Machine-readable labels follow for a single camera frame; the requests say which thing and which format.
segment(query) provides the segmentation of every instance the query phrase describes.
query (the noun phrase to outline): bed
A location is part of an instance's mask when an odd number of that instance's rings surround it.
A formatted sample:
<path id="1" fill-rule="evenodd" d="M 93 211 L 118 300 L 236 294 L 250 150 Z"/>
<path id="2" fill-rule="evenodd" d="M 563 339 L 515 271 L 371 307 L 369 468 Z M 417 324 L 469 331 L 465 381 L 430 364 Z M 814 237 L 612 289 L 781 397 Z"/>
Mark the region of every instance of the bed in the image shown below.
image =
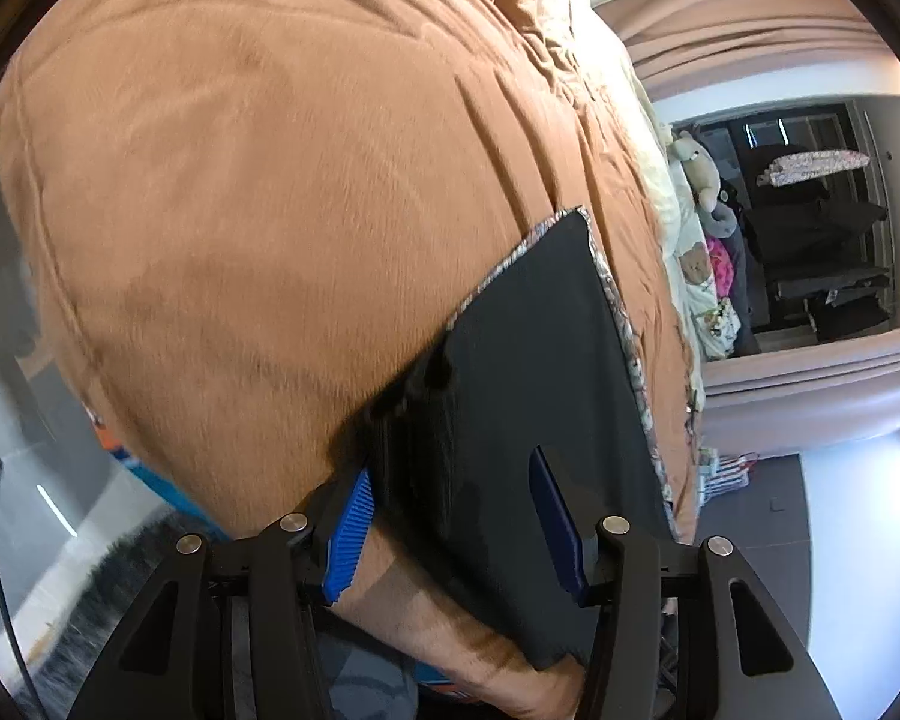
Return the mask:
<path id="1" fill-rule="evenodd" d="M 588 0 L 60 0 L 0 85 L 0 182 L 70 385 L 233 536 L 351 455 L 348 418 L 583 206 L 690 539 L 712 274 L 665 130 Z M 382 531 L 336 611 L 514 716 L 581 688 Z"/>

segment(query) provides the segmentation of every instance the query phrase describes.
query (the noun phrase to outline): pink clothing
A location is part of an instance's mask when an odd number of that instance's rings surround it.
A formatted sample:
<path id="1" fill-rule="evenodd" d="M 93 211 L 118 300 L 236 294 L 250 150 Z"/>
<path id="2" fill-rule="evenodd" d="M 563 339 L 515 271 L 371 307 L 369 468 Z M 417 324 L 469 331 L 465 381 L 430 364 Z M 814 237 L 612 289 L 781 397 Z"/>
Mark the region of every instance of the pink clothing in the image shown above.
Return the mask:
<path id="1" fill-rule="evenodd" d="M 727 252 L 727 247 L 719 238 L 709 235 L 704 237 L 716 281 L 717 298 L 726 298 L 730 294 L 730 287 L 733 286 L 733 263 L 730 261 L 730 252 Z"/>

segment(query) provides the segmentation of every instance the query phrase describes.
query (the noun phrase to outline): floor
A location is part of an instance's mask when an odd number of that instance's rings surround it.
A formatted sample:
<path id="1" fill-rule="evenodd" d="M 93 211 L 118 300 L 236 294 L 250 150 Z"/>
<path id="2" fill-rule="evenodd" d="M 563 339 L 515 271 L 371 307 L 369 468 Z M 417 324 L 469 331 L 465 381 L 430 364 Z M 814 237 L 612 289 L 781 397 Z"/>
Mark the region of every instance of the floor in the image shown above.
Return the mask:
<path id="1" fill-rule="evenodd" d="M 759 461 L 751 483 L 703 507 L 697 543 L 726 536 L 778 603 L 800 640 L 810 634 L 810 527 L 797 455 Z"/>
<path id="2" fill-rule="evenodd" d="M 0 572 L 33 659 L 108 545 L 162 504 L 101 448 L 41 348 L 27 283 L 0 200 Z M 1 620 L 0 675 L 19 679 Z"/>
<path id="3" fill-rule="evenodd" d="M 900 692 L 900 431 L 802 461 L 810 655 L 844 720 L 874 720 Z"/>

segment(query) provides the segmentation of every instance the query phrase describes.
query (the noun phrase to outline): teddy bear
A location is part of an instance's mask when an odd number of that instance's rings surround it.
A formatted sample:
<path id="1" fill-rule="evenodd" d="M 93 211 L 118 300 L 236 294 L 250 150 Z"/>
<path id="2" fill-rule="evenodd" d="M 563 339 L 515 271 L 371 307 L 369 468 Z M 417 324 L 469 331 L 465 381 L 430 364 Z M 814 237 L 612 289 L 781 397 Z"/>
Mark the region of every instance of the teddy bear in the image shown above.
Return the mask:
<path id="1" fill-rule="evenodd" d="M 713 157 L 686 130 L 680 132 L 679 138 L 670 143 L 669 148 L 682 164 L 697 202 L 703 210 L 712 214 L 720 194 L 720 170 L 717 170 Z"/>

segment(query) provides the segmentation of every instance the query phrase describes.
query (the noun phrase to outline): blue gripper pad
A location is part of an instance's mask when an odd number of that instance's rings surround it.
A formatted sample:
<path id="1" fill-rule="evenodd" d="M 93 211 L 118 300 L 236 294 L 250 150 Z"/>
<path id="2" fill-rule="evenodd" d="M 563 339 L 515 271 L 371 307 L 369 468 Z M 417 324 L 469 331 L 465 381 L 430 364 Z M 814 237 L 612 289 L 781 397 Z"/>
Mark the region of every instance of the blue gripper pad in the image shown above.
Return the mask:
<path id="1" fill-rule="evenodd" d="M 587 589 L 583 542 L 539 446 L 530 452 L 530 497 L 543 528 L 550 560 L 557 570 L 557 580 L 579 602 Z"/>
<path id="2" fill-rule="evenodd" d="M 330 536 L 330 541 L 327 542 L 327 570 L 323 577 L 323 595 L 329 603 L 337 603 L 341 593 L 353 581 L 372 520 L 373 491 L 370 488 L 370 474 L 367 473 L 367 469 L 363 469 L 357 475 L 333 536 Z"/>

